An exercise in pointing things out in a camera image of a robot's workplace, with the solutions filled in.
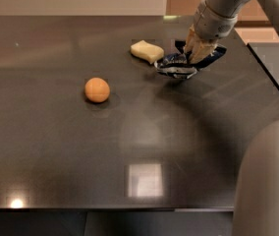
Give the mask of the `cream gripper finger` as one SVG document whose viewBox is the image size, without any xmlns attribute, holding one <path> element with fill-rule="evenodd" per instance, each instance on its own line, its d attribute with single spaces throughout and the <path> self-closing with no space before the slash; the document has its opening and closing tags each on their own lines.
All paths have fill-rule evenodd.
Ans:
<svg viewBox="0 0 279 236">
<path fill-rule="evenodd" d="M 184 47 L 185 53 L 198 54 L 200 48 L 200 38 L 195 32 L 195 27 L 190 26 Z"/>
<path fill-rule="evenodd" d="M 191 42 L 191 56 L 189 61 L 196 64 L 210 55 L 217 47 L 216 40 L 193 39 Z"/>
</svg>

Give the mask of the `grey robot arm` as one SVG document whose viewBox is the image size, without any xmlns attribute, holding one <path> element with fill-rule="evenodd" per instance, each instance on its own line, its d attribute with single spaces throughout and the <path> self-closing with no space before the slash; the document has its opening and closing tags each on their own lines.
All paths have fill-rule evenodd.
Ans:
<svg viewBox="0 0 279 236">
<path fill-rule="evenodd" d="M 197 63 L 213 52 L 251 0 L 202 0 L 184 51 Z M 279 0 L 257 0 L 279 34 Z M 279 236 L 279 107 L 257 108 L 243 123 L 254 130 L 242 156 L 235 189 L 232 236 Z"/>
</svg>

